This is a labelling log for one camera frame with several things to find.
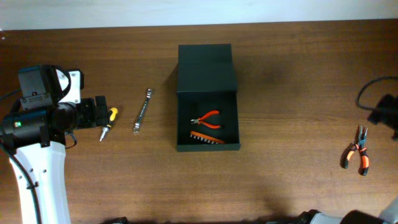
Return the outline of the orange black long-nose pliers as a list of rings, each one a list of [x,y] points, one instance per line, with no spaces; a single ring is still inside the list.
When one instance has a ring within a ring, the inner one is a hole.
[[[355,152],[359,153],[361,158],[361,164],[358,169],[358,172],[362,176],[366,176],[368,174],[370,160],[368,156],[368,150],[364,146],[367,140],[368,129],[364,126],[358,126],[354,142],[352,142],[342,153],[340,166],[344,169],[349,167],[350,159],[352,158]]]

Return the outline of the orange socket rail with sockets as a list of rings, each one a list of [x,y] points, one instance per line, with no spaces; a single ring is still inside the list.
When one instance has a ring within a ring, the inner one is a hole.
[[[190,131],[190,137],[202,142],[205,142],[207,144],[224,144],[225,142],[223,140],[202,134],[202,133],[198,133],[196,131]]]

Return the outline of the red handled side cutters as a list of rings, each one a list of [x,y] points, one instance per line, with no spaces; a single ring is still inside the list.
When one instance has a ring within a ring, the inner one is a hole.
[[[198,124],[198,125],[204,125],[207,128],[210,129],[221,129],[222,125],[220,124],[211,124],[207,122],[207,119],[212,117],[212,116],[216,116],[219,115],[220,111],[218,110],[211,110],[209,112],[207,112],[206,114],[204,114],[202,117],[196,118],[196,119],[191,119],[190,123],[191,124]]]

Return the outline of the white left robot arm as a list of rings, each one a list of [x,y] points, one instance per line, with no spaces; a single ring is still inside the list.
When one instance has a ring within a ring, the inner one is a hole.
[[[104,96],[7,115],[1,149],[14,170],[23,223],[70,223],[65,186],[66,135],[108,123]]]

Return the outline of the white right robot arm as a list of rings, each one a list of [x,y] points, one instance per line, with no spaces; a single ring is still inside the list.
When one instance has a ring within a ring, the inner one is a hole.
[[[394,130],[392,140],[397,140],[397,97],[387,94],[383,96],[376,107],[368,116],[368,121],[373,124],[383,123]],[[369,170],[369,156],[364,147],[368,129],[360,127],[356,141],[344,154],[343,167],[347,168],[349,160],[355,151],[361,156],[359,173],[366,175]],[[304,224],[394,224],[397,223],[397,199],[395,198],[380,214],[375,217],[359,210],[352,210],[343,217],[333,217],[318,210],[309,210],[299,215],[297,223]]]

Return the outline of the yellow black stubby screwdriver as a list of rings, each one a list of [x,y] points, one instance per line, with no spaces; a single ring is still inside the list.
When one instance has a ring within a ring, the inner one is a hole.
[[[118,114],[118,109],[113,107],[108,111],[108,122],[106,125],[103,126],[101,135],[99,137],[99,141],[103,141],[111,128],[114,126],[114,121],[116,119],[116,116]]]

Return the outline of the black open box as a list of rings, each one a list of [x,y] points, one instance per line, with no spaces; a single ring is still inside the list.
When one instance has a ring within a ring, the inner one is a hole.
[[[177,71],[177,151],[239,150],[238,82],[231,44],[179,45]],[[220,124],[221,129],[190,123],[211,110],[220,114],[207,122]],[[207,144],[191,138],[190,131],[225,143]]]

